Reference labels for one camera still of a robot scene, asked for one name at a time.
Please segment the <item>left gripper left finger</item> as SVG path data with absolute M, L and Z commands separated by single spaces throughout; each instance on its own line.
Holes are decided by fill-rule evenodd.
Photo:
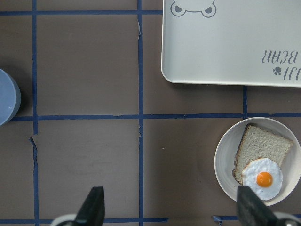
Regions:
M 102 226 L 104 222 L 104 188 L 92 187 L 75 220 L 79 226 Z

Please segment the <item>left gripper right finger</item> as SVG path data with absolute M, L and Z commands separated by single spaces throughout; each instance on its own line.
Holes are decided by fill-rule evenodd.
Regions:
M 277 217 L 248 186 L 237 189 L 237 218 L 242 226 L 275 226 Z

